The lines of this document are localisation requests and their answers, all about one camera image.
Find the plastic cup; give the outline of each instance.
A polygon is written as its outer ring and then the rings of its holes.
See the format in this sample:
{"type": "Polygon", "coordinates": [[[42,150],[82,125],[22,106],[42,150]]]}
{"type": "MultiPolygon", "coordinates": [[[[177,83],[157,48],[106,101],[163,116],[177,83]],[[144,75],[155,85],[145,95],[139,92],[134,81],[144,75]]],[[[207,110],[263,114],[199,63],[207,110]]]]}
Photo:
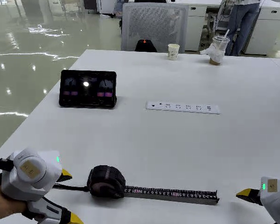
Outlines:
{"type": "Polygon", "coordinates": [[[213,45],[214,45],[216,51],[218,52],[218,54],[212,55],[210,57],[211,64],[220,65],[224,54],[223,54],[223,56],[218,56],[218,55],[222,55],[222,51],[225,53],[225,50],[226,50],[226,47],[227,47],[227,44],[229,41],[230,41],[230,39],[223,35],[218,35],[218,36],[213,37],[213,45]]]}
{"type": "Polygon", "coordinates": [[[168,59],[172,61],[177,60],[179,45],[175,43],[168,44],[168,59]]]}

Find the hand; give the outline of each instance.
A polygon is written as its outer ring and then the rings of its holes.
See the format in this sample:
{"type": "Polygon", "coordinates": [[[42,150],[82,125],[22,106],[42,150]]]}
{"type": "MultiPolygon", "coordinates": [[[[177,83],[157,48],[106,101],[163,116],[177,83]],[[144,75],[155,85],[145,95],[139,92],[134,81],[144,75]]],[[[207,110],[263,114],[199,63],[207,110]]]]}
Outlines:
{"type": "Polygon", "coordinates": [[[0,219],[15,213],[22,213],[26,208],[25,202],[16,201],[3,195],[0,186],[0,219]]]}

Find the white cabinet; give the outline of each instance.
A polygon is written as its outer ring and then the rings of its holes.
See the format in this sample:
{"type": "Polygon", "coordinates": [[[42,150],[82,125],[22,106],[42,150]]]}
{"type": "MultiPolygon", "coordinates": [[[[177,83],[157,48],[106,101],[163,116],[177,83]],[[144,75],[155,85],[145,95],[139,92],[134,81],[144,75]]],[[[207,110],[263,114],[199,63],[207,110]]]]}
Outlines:
{"type": "Polygon", "coordinates": [[[97,10],[102,14],[112,14],[114,12],[116,0],[97,0],[97,10]]]}
{"type": "Polygon", "coordinates": [[[268,1],[275,6],[263,7],[256,20],[255,27],[244,49],[245,54],[267,55],[273,48],[280,31],[280,4],[268,1]]]}
{"type": "Polygon", "coordinates": [[[280,20],[257,20],[245,54],[267,55],[280,30],[280,20]]]}
{"type": "Polygon", "coordinates": [[[188,16],[185,50],[198,51],[203,25],[204,17],[188,16]]]}
{"type": "Polygon", "coordinates": [[[206,8],[206,6],[189,5],[185,50],[198,51],[206,8]]]}

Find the drawer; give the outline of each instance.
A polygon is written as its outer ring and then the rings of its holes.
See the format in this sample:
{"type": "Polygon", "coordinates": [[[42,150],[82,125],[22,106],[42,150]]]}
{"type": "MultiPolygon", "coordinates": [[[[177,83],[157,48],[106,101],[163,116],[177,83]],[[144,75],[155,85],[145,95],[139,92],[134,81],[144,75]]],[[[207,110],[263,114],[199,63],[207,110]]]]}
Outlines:
{"type": "Polygon", "coordinates": [[[189,16],[205,16],[206,6],[189,6],[189,16]]]}
{"type": "Polygon", "coordinates": [[[280,20],[280,8],[262,8],[259,20],[280,20]]]}

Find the person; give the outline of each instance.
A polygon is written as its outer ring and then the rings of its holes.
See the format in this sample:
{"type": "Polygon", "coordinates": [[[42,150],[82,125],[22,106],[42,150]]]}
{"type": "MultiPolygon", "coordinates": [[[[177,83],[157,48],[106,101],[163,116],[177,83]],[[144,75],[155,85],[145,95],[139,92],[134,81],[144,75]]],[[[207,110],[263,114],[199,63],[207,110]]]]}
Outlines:
{"type": "Polygon", "coordinates": [[[227,29],[229,29],[229,33],[227,36],[230,41],[226,47],[225,55],[240,55],[250,33],[254,19],[258,14],[259,5],[260,0],[235,0],[228,22],[227,29]],[[238,28],[240,28],[240,32],[231,48],[233,36],[238,28]]]}
{"type": "Polygon", "coordinates": [[[10,216],[15,213],[23,213],[27,208],[27,205],[23,201],[16,201],[11,198],[7,198],[1,192],[0,186],[0,219],[10,216]]]}

